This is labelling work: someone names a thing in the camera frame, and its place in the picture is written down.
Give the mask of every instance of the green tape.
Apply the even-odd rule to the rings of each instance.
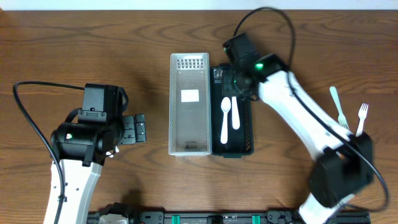
[[[259,215],[253,215],[252,217],[253,224],[261,224],[261,218]]]
[[[180,224],[180,216],[179,215],[172,216],[172,224]]]

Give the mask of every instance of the white sticker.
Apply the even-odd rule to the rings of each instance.
[[[181,90],[181,102],[199,102],[199,90]]]

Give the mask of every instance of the green light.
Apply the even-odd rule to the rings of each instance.
[[[264,66],[264,64],[262,64],[262,63],[257,63],[257,64],[255,65],[255,67],[256,67],[257,70],[261,70],[261,69],[263,68],[263,66]]]

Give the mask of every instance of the table surface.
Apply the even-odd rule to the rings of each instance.
[[[168,154],[170,54],[208,52],[211,65],[227,62],[221,47],[247,11],[61,11],[0,15],[0,222],[42,223],[50,193],[51,158],[19,111],[12,85],[40,80],[83,86],[123,86],[125,114],[144,113],[147,142],[120,147],[107,159],[90,210],[123,202],[167,211],[298,208],[307,198],[313,162],[294,132],[263,103],[252,104],[254,154],[242,159]],[[398,217],[398,17],[396,11],[288,11],[297,30],[292,70],[332,118],[334,85],[353,132],[362,102],[364,130],[374,141],[375,165],[391,203],[373,223]],[[290,35],[271,12],[241,28],[264,54],[284,60]],[[82,92],[24,86],[23,104],[49,138],[82,104]],[[377,207],[375,181],[353,203]]]

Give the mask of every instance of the white wall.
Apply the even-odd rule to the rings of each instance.
[[[3,10],[398,9],[398,0],[0,0]]]

